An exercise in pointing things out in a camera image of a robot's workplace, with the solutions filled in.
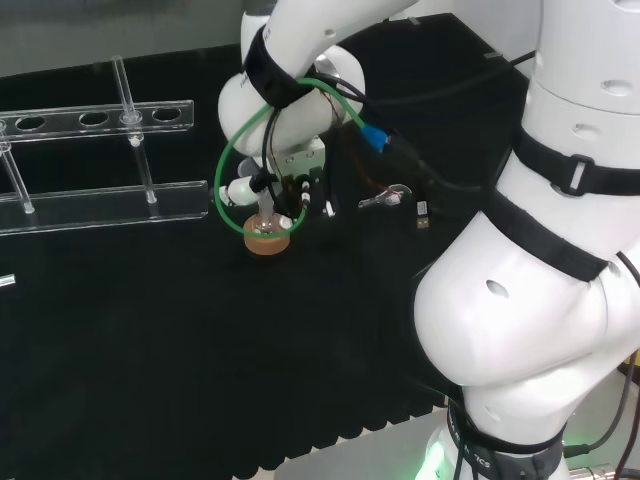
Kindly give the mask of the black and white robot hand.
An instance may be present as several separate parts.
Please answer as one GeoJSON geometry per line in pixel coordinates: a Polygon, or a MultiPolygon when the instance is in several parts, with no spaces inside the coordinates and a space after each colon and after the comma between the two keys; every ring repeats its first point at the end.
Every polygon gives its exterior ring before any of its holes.
{"type": "Polygon", "coordinates": [[[333,216],[325,143],[314,137],[285,152],[264,144],[264,156],[247,156],[236,176],[223,181],[232,150],[221,155],[215,171],[211,202],[232,231],[250,240],[286,238],[312,217],[333,216]]]}

